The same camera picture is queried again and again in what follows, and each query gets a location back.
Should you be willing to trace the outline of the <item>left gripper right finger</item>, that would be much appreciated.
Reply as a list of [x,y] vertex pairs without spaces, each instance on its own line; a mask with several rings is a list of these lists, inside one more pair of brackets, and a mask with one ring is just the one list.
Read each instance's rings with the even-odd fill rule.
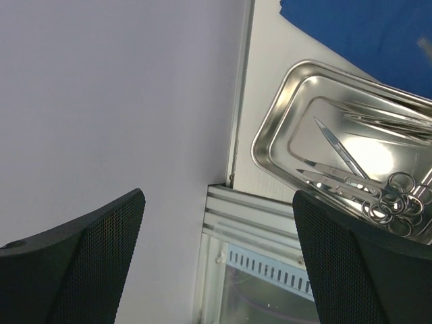
[[430,323],[431,247],[345,214],[305,191],[294,219],[321,323]]

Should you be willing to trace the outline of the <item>stainless steel instrument tray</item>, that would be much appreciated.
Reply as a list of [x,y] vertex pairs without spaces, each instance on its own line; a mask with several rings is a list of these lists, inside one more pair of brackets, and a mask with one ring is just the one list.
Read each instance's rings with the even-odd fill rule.
[[405,137],[346,119],[327,103],[367,105],[431,122],[431,101],[415,94],[356,76],[331,65],[304,60],[284,76],[252,144],[257,166],[292,188],[312,192],[359,219],[351,208],[309,185],[298,170],[321,172],[331,167],[352,173],[315,123],[322,121],[348,149],[372,180],[384,182],[395,171],[409,173],[425,187],[427,227],[415,238],[431,243],[431,142]]

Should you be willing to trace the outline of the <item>aluminium front rail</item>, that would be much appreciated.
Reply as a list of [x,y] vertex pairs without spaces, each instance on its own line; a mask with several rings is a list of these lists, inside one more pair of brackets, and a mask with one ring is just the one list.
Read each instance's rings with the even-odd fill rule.
[[249,231],[256,238],[300,250],[291,205],[225,186],[208,187],[204,224],[220,231]]

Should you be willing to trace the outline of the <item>aluminium frame post left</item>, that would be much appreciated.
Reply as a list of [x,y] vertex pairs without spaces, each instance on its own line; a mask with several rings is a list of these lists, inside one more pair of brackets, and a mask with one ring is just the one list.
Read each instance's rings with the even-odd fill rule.
[[244,14],[242,18],[242,29],[240,37],[240,53],[236,71],[236,83],[234,87],[234,101],[232,111],[232,125],[229,138],[229,151],[227,156],[227,167],[225,186],[233,188],[236,160],[238,155],[238,136],[240,129],[240,120],[244,100],[244,88],[246,84],[246,75],[248,69],[248,58],[250,48],[250,37],[252,32],[253,16],[255,1],[246,1]]

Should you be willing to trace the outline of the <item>steel pointed scissors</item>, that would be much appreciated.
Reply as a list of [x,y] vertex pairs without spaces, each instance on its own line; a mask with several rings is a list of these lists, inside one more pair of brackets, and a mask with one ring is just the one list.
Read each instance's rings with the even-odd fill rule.
[[[314,120],[325,139],[332,146],[334,151],[342,158],[344,163],[355,176],[364,179],[364,181],[377,182],[377,180],[372,180],[369,177],[366,171],[358,164],[358,162],[349,153],[348,149],[342,144],[339,138],[322,121],[316,117],[314,117]],[[394,178],[398,177],[403,178],[406,181],[407,186],[402,186],[400,183],[395,182]],[[389,174],[386,178],[386,183],[392,190],[401,192],[402,194],[408,194],[416,186],[415,179],[409,173],[403,171],[395,171]]]

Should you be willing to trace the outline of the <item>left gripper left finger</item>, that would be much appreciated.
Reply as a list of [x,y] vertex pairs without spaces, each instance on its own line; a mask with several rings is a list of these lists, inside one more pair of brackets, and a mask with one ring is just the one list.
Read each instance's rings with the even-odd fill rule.
[[144,216],[140,189],[1,247],[2,323],[114,323]]

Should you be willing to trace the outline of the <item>blue surgical drape cloth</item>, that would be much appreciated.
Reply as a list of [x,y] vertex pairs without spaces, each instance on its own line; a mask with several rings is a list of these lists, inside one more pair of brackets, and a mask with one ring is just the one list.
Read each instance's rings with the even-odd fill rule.
[[430,1],[281,1],[280,14],[365,73],[431,98]]

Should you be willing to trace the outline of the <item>steel tweezers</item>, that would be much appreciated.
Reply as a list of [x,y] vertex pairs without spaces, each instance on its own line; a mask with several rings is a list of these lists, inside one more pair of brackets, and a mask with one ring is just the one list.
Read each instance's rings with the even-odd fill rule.
[[382,109],[369,107],[367,105],[361,105],[361,104],[354,104],[354,103],[336,103],[335,101],[327,101],[327,103],[333,105],[334,107],[340,108],[344,113],[355,113],[360,115],[370,115],[374,117],[382,117],[386,119],[400,119],[400,120],[406,120],[414,123],[419,124],[425,124],[428,126],[431,126],[430,121],[425,121],[423,119],[415,118],[415,117],[409,117],[405,116],[399,113],[393,113],[390,111],[385,111]]
[[363,125],[378,127],[379,130],[388,130],[405,137],[431,142],[431,126],[425,124],[355,113],[344,113],[344,117]]

